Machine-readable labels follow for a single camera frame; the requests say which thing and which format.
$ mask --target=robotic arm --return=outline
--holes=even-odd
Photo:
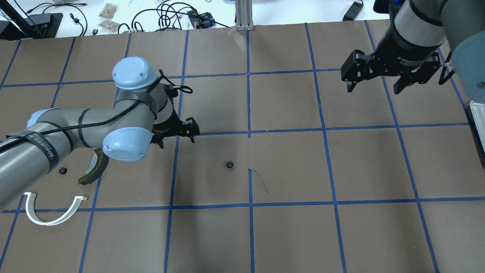
[[[40,110],[32,115],[26,130],[9,135],[0,144],[0,209],[4,209],[39,177],[52,171],[75,148],[98,148],[94,169],[80,184],[96,180],[108,157],[134,162],[145,157],[150,143],[163,148],[163,138],[199,135],[193,118],[181,121],[173,107],[178,90],[162,71],[157,77],[140,57],[128,57],[113,69],[120,92],[113,109]],[[167,80],[170,85],[160,83]]]
[[[485,0],[376,0],[390,27],[374,53],[354,50],[341,68],[352,92],[358,82],[399,76],[394,93],[425,84],[441,66],[436,49],[448,38],[453,68],[467,95],[485,103]]]

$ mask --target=blue tape line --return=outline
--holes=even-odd
[[[73,37],[72,43],[71,43],[71,48],[69,49],[69,53],[67,54],[67,59],[65,60],[65,63],[64,63],[64,68],[62,69],[61,78],[59,79],[59,82],[57,84],[56,92],[54,93],[54,98],[52,99],[52,103],[50,104],[51,108],[53,108],[54,104],[56,103],[57,94],[59,94],[59,89],[61,88],[61,82],[62,82],[62,79],[64,78],[64,74],[65,74],[65,70],[67,69],[67,65],[69,64],[69,59],[71,58],[71,53],[72,53],[72,49],[74,48],[75,42],[76,42],[76,37]]]
[[[251,250],[251,273],[255,272],[254,264],[254,216],[253,216],[253,170],[248,169],[248,182],[249,182],[249,238],[250,238],[250,250]]]
[[[264,134],[264,133],[291,133],[291,132],[316,132],[316,131],[322,131],[322,128],[255,130],[255,131],[251,131],[251,133]]]
[[[248,169],[248,179],[249,179],[249,203],[253,203],[253,171]]]
[[[254,216],[253,207],[249,207],[249,237],[250,237],[250,249],[251,249],[251,273],[255,272],[254,263]]]
[[[308,40],[308,46],[310,48],[310,57],[311,57],[311,66],[313,69],[313,79],[315,81],[315,90],[316,90],[316,96],[317,96],[317,103],[318,103],[318,111],[320,114],[320,122],[322,123],[322,128],[325,128],[325,121],[323,119],[323,111],[322,111],[322,102],[320,101],[320,90],[318,87],[318,78],[317,78],[317,71],[315,68],[315,58],[313,55],[313,48],[311,46],[311,39],[310,39],[310,32],[308,30],[308,24],[305,23],[305,31],[307,33],[307,40]],[[340,229],[340,217],[339,217],[339,209],[338,209],[338,202],[337,202],[337,194],[335,192],[335,185],[334,185],[334,179],[333,179],[333,172],[332,172],[332,163],[330,161],[330,152],[328,150],[328,142],[327,142],[327,133],[326,130],[323,129],[323,142],[325,145],[325,155],[327,159],[327,165],[328,165],[328,174],[330,178],[330,187],[332,189],[332,201],[334,205],[334,212],[335,212],[335,224],[337,228],[337,238],[339,240],[339,249],[340,249],[340,259],[342,262],[342,271],[343,273],[347,273],[347,265],[345,264],[345,253],[343,251],[343,242],[342,242],[342,232]]]
[[[247,75],[247,137],[251,138],[251,81],[249,75]]]
[[[96,209],[97,195],[99,193],[99,185],[101,184],[102,176],[103,175],[101,175],[97,179],[97,183],[96,183],[96,190],[94,192],[94,197],[93,197],[93,205],[91,206],[91,213],[89,214],[88,228],[86,230],[86,237],[84,237],[84,245],[82,247],[81,261],[79,262],[79,273],[82,273],[82,269],[84,267],[84,259],[86,258],[86,249],[88,247],[89,235],[91,234],[91,226],[93,224],[93,217]]]
[[[116,88],[116,93],[114,95],[114,102],[113,102],[113,108],[114,108],[114,105],[116,104],[116,98],[118,97],[118,94],[120,93],[120,88],[117,87]]]
[[[7,241],[5,242],[5,246],[3,248],[3,252],[2,252],[1,258],[0,258],[0,270],[1,270],[1,266],[3,265],[3,260],[5,260],[5,255],[7,254],[8,245],[10,244],[10,239],[12,238],[12,234],[14,233],[14,229],[15,229],[15,224],[17,222],[18,212],[19,212],[20,207],[22,206],[23,202],[24,202],[24,195],[22,195],[20,197],[20,201],[18,201],[15,216],[14,216],[14,219],[12,221],[12,225],[10,226],[10,231],[8,232]]]
[[[339,68],[326,68],[326,69],[315,69],[317,72],[326,72],[326,71],[340,71]]]
[[[275,202],[253,203],[253,206],[300,206],[300,205],[333,205],[333,201]]]
[[[485,201],[485,196],[442,197],[442,198],[422,198],[422,199],[420,199],[420,202],[457,202],[457,201]]]
[[[485,196],[467,197],[438,197],[420,198],[419,202],[463,202],[463,201],[485,201]],[[339,205],[365,205],[365,204],[398,204],[416,203],[416,199],[379,199],[379,200],[345,200],[337,201]],[[265,206],[302,206],[302,205],[333,205],[333,201],[302,201],[302,202],[274,202],[274,203],[234,203],[216,205],[176,205],[176,206],[129,206],[129,207],[97,207],[95,211],[138,211],[138,210],[185,210],[185,209],[212,209],[212,208],[232,208],[232,207],[265,207]],[[67,208],[36,209],[36,213],[46,212],[66,212]],[[78,211],[90,212],[91,208],[79,208]],[[3,213],[16,213],[16,209],[4,210]]]
[[[128,57],[129,43],[131,42],[131,33],[128,34],[128,42],[126,43],[125,58]]]
[[[182,63],[182,77],[181,77],[181,85],[184,84],[185,81],[185,65],[187,63],[187,48],[189,46],[189,33],[190,31],[187,30],[185,34],[185,46],[183,52],[183,63]],[[183,99],[183,92],[180,92],[180,97],[178,100],[178,117],[180,118],[182,112],[182,99]],[[175,181],[177,175],[177,159],[178,159],[178,147],[180,143],[180,137],[177,136],[177,140],[175,143],[175,155],[174,155],[174,166],[172,170],[172,186],[170,189],[170,209],[168,210],[168,219],[167,219],[167,237],[165,240],[165,257],[164,257],[164,267],[163,272],[167,273],[168,269],[168,254],[170,251],[170,234],[172,231],[172,214],[173,214],[173,205],[174,205],[174,195],[175,195]]]
[[[5,75],[3,76],[3,79],[0,83],[0,86],[3,86],[3,84],[5,83],[5,80],[7,79],[8,72],[10,72],[10,68],[12,67],[12,64],[14,63],[15,56],[17,56],[17,52],[18,52],[18,49],[20,48],[21,43],[22,43],[22,40],[20,40],[18,42],[17,48],[15,48],[14,55],[12,56],[12,59],[10,60],[10,63],[8,64],[7,71],[5,71]]]
[[[268,72],[252,72],[251,75],[270,75],[270,74],[292,74],[292,73],[308,73],[313,72],[311,69],[306,70],[287,70],[287,71],[268,71]]]
[[[398,204],[398,203],[415,203],[415,202],[416,202],[416,199],[349,200],[349,201],[339,201],[339,205]]]
[[[76,85],[76,84],[97,84],[97,83],[112,83],[114,80],[95,80],[95,81],[79,81],[79,82],[62,82],[62,85]]]
[[[322,71],[339,71],[339,68],[331,69],[316,69],[317,72]],[[288,74],[288,73],[306,73],[313,70],[292,70],[292,71],[270,71],[270,72],[254,72],[254,73],[229,73],[229,74],[208,74],[208,75],[187,75],[185,79],[189,78],[206,78],[206,77],[231,77],[231,76],[245,76],[245,75],[268,75],[268,74]],[[170,76],[169,79],[181,79],[182,76]],[[95,84],[95,83],[111,83],[114,80],[93,80],[93,81],[74,81],[61,82],[62,85],[76,85],[76,84]],[[18,85],[0,85],[2,87],[26,87],[26,86],[41,86],[41,85],[58,85],[57,83],[37,83],[37,84],[18,84]]]
[[[136,210],[166,210],[170,206],[126,206],[126,207],[97,207],[95,211],[136,211]]]
[[[348,127],[330,127],[326,128],[327,131],[340,131],[340,130],[367,130],[367,129],[389,129],[396,128],[395,125],[382,125],[382,126],[348,126]]]
[[[367,30],[367,35],[369,36],[371,46],[372,46],[372,51],[375,51],[375,45],[374,45],[374,40],[372,39],[372,34],[371,30],[369,29],[369,24],[367,23],[367,20],[364,20],[365,28]]]
[[[251,71],[249,31],[246,31],[246,71],[247,71],[247,137],[251,138],[251,81],[249,79]]]
[[[59,83],[21,84],[21,85],[4,85],[2,87],[43,86],[43,85],[58,85],[58,84]]]
[[[364,23],[365,23],[365,26],[366,26],[366,29],[367,29],[367,34],[369,35],[369,40],[371,42],[372,49],[375,50],[374,41],[373,41],[373,38],[372,38],[372,35],[371,35],[371,31],[369,29],[369,25],[367,24],[366,20],[364,21]],[[431,255],[431,260],[433,262],[433,267],[435,269],[435,272],[439,273],[438,263],[436,261],[435,252],[433,250],[433,245],[431,244],[431,238],[429,236],[428,227],[426,225],[426,220],[424,219],[424,213],[423,213],[423,210],[422,210],[422,207],[421,207],[420,197],[418,195],[418,190],[416,188],[416,183],[414,181],[413,172],[411,170],[411,164],[409,163],[409,158],[407,156],[403,136],[401,134],[401,129],[399,127],[399,123],[398,123],[398,120],[397,120],[397,117],[396,117],[396,112],[394,111],[394,106],[392,105],[392,100],[391,100],[391,97],[390,97],[390,94],[389,94],[389,90],[388,90],[388,86],[386,84],[386,80],[382,76],[381,76],[381,80],[382,80],[382,84],[384,85],[384,90],[386,91],[386,97],[387,97],[387,100],[388,100],[388,103],[389,103],[389,107],[391,109],[392,118],[394,119],[394,123],[396,125],[396,131],[397,131],[397,134],[398,134],[398,137],[399,137],[399,142],[401,144],[401,149],[403,150],[404,161],[406,162],[407,172],[409,174],[411,186],[412,186],[413,191],[414,191],[414,197],[416,199],[416,205],[418,206],[418,212],[420,214],[421,223],[422,223],[423,230],[424,230],[424,235],[426,237],[426,242],[428,244],[429,252],[430,252],[430,255]]]
[[[246,135],[247,131],[234,131],[234,132],[210,132],[200,133],[201,136],[219,136],[219,135]]]
[[[177,140],[175,143],[175,155],[174,155],[174,165],[172,169],[172,186],[170,188],[170,209],[168,211],[168,220],[167,220],[167,235],[165,239],[165,257],[164,257],[164,272],[167,272],[168,268],[168,251],[170,249],[170,234],[172,231],[172,212],[173,212],[173,205],[174,205],[174,196],[175,196],[175,179],[177,175],[177,158],[178,158],[178,146],[180,142],[180,137],[177,136]]]
[[[207,77],[228,77],[228,76],[241,76],[246,73],[229,73],[229,74],[207,74],[207,75],[192,75],[185,76],[185,78],[207,78]]]

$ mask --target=black device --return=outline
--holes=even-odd
[[[357,83],[364,80],[400,76],[394,84],[394,94],[399,94],[407,86],[427,83],[439,70],[441,62],[436,50],[441,44],[430,47],[415,45],[397,31],[395,18],[402,6],[399,1],[388,0],[390,27],[375,52],[366,55],[363,51],[354,50],[342,65],[341,78],[347,83],[347,92],[352,92]]]
[[[363,7],[364,7],[364,2],[359,3],[354,1],[352,6],[350,6],[349,10],[343,16],[342,21],[353,21],[359,15]]]
[[[25,19],[8,3],[8,1],[3,0],[0,0],[0,9],[2,9],[23,32],[24,35],[22,38],[54,38],[63,17],[62,13],[52,13],[31,15],[29,18]]]
[[[187,12],[187,15],[189,16],[189,20],[192,23],[192,26],[195,29],[201,29],[202,28],[202,22],[200,21],[199,13],[197,10],[193,9]]]
[[[25,35],[12,22],[0,21],[0,40],[15,41],[24,38]]]
[[[187,14],[195,29],[207,29],[215,25],[215,20],[209,12],[199,14],[197,10],[190,10]]]

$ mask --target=white desk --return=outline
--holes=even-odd
[[[19,13],[22,14],[13,0],[8,1],[12,6],[16,7]],[[17,0],[17,2],[25,11],[27,11],[40,3],[51,1]],[[86,35],[92,35],[94,28],[99,29],[98,34],[116,33],[116,31],[111,32],[98,26],[98,24],[101,22],[101,18],[98,15],[103,9],[105,3],[113,3],[118,5],[118,10],[114,15],[113,21],[120,24],[127,23],[128,25],[131,25],[133,16],[139,11],[149,8],[156,8],[158,5],[155,3],[155,0],[72,0],[68,2],[88,4],[87,6],[80,7],[88,20]],[[184,0],[181,2],[192,5],[199,13],[210,12],[217,22],[228,26],[235,25],[234,1],[212,0],[211,2],[206,2],[205,0]],[[280,25],[304,22],[313,23],[341,21],[345,12],[353,2],[354,0],[253,0],[253,22],[254,25]],[[377,14],[372,10],[373,2],[374,1],[371,0],[364,1],[364,9],[356,18],[357,20],[388,18],[387,14]],[[43,8],[38,8],[33,11],[32,14],[39,14],[42,12],[42,10]],[[47,10],[47,12],[64,14],[57,37],[77,36],[81,32],[81,27],[71,20],[69,13],[72,13],[81,21],[83,25],[85,25],[84,18],[80,12],[73,7],[50,8]],[[157,30],[159,28],[157,20],[158,16],[156,11],[145,12],[137,17],[137,21],[142,24],[146,31]],[[183,29],[192,28],[187,16],[184,16],[181,22]],[[127,28],[123,26],[120,31],[125,31],[126,29]]]

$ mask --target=white object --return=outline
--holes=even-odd
[[[482,147],[485,148],[485,104],[470,101],[470,109],[475,120],[475,125],[477,126]]]
[[[38,225],[58,225],[60,223],[65,222],[67,219],[71,218],[71,216],[78,210],[81,202],[83,200],[87,200],[87,197],[84,196],[74,196],[74,201],[71,204],[71,207],[59,218],[50,222],[42,222],[37,215],[35,214],[33,204],[35,202],[36,194],[32,192],[24,192],[24,195],[27,195],[27,201],[25,202],[25,212],[27,213],[27,217],[29,219],[38,224]]]

